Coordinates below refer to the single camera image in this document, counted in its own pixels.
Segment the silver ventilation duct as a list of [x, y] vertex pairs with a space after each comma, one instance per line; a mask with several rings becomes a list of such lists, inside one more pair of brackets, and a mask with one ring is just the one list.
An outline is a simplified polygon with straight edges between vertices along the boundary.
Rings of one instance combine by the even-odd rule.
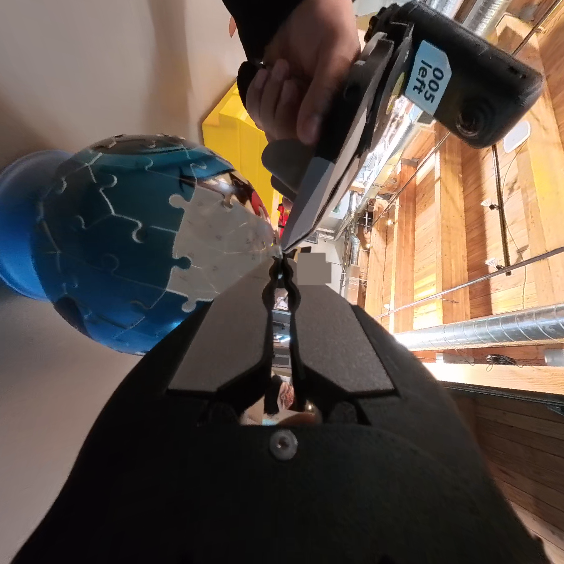
[[489, 349], [563, 344], [563, 304], [396, 333], [411, 351]]

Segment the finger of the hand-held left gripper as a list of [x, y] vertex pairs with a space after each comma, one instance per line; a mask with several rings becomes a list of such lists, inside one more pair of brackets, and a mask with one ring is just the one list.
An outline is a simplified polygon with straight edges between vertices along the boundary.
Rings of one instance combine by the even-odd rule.
[[314, 148], [299, 140], [275, 140], [262, 153], [271, 185], [294, 204], [306, 204], [316, 187]]
[[362, 167], [368, 107], [366, 99], [357, 109], [353, 109], [351, 100], [342, 99], [327, 117], [283, 232], [283, 251], [296, 247], [317, 228]]

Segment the yellow plastic bin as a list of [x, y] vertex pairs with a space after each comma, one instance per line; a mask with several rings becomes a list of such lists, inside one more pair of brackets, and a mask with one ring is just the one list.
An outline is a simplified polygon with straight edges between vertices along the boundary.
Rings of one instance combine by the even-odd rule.
[[272, 187], [271, 174], [262, 165], [267, 139], [244, 109], [236, 82], [201, 127], [204, 145], [230, 162], [250, 181], [267, 209], [274, 229], [278, 229], [278, 206], [283, 198]]

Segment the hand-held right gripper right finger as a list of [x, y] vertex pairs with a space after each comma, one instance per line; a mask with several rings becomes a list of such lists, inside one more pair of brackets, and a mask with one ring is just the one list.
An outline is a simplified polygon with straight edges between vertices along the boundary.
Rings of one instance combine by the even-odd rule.
[[300, 407], [332, 412], [340, 403], [394, 396], [394, 384], [350, 303], [325, 284], [299, 285], [283, 259], [293, 388]]

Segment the person's left hand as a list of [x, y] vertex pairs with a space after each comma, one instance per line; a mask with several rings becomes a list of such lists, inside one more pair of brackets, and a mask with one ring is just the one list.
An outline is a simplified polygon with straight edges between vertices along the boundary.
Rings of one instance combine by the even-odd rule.
[[302, 1], [266, 47], [246, 109], [269, 143], [314, 145], [332, 99], [360, 54], [352, 1]]

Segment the blue ball stand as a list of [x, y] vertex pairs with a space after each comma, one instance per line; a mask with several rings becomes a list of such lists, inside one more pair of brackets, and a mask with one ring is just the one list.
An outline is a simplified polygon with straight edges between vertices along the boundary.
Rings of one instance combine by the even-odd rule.
[[1, 281], [32, 300], [48, 301], [32, 261], [37, 204], [57, 168], [71, 155], [37, 151], [1, 170]]

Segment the person's left forearm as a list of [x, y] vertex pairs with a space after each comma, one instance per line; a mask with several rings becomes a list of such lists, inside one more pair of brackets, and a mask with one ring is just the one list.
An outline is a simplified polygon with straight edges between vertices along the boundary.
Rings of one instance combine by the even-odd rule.
[[359, 51], [352, 1], [223, 1], [250, 61], [306, 66], [323, 54]]

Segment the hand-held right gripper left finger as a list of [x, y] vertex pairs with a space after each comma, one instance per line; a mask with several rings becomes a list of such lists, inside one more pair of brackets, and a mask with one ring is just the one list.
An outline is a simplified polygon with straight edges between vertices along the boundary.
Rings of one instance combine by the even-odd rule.
[[272, 310], [281, 259], [268, 259], [213, 302], [167, 391], [242, 414], [265, 393], [273, 359]]

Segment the blue puzzle ball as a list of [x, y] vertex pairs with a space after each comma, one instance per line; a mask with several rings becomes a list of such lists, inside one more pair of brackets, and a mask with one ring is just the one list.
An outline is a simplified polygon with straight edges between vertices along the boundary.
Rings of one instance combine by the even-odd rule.
[[164, 134], [108, 137], [64, 161], [33, 235], [33, 264], [60, 316], [132, 355], [281, 257], [250, 182], [217, 152]]

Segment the white ceiling access point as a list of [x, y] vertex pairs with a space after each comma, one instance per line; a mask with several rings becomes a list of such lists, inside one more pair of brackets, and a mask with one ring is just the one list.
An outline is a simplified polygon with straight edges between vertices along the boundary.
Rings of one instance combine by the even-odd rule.
[[523, 145], [531, 135], [531, 124], [527, 120], [518, 122], [503, 138], [503, 150], [505, 153], [516, 151]]

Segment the black ceiling conduit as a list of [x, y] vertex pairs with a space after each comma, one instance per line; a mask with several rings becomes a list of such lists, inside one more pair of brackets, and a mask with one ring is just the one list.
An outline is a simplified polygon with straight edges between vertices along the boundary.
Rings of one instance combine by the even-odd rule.
[[511, 265], [511, 258], [509, 253], [509, 243], [508, 243], [508, 228], [507, 228], [507, 221], [504, 209], [504, 200], [503, 200], [503, 189], [501, 184], [501, 169], [500, 169], [500, 161], [498, 156], [498, 149], [497, 145], [494, 144], [491, 146], [491, 156], [492, 156], [492, 166], [493, 166], [493, 173], [495, 179], [495, 186], [496, 186], [496, 209], [498, 212], [498, 220], [500, 226], [500, 238], [501, 238], [501, 245], [502, 245], [502, 252], [503, 252], [503, 264], [504, 266], [501, 268], [509, 267]]

